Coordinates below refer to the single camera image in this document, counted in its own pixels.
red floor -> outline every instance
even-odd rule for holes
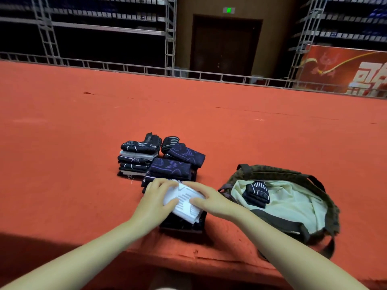
[[[341,209],[332,261],[387,285],[387,101],[12,62],[0,62],[0,276],[127,220],[142,194],[116,176],[116,156],[147,132],[206,154],[197,180],[215,188],[239,163],[316,176]],[[141,263],[286,285],[233,224],[208,216],[206,231],[194,241],[155,230],[101,275],[132,281]]]

door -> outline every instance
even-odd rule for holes
[[[262,20],[195,15],[190,70],[251,75],[261,26]],[[201,78],[220,79],[220,75],[216,77],[202,74]],[[223,80],[235,81],[235,78],[224,76]]]

red banner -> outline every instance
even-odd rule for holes
[[[387,97],[387,52],[315,45],[307,49],[294,88]]]

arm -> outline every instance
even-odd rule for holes
[[[166,219],[178,199],[163,206],[162,200],[175,181],[156,179],[147,186],[131,219],[101,237],[42,265],[2,290],[80,289],[131,243],[148,234]]]
[[[237,225],[294,289],[367,289],[318,252],[227,200],[215,189],[196,182],[184,184],[206,197],[192,198],[191,204]]]

wall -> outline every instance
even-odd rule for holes
[[[288,37],[296,4],[297,0],[178,0],[176,66],[190,67],[194,14],[262,19],[252,75],[271,77]],[[235,14],[222,13],[226,6],[235,7]]]

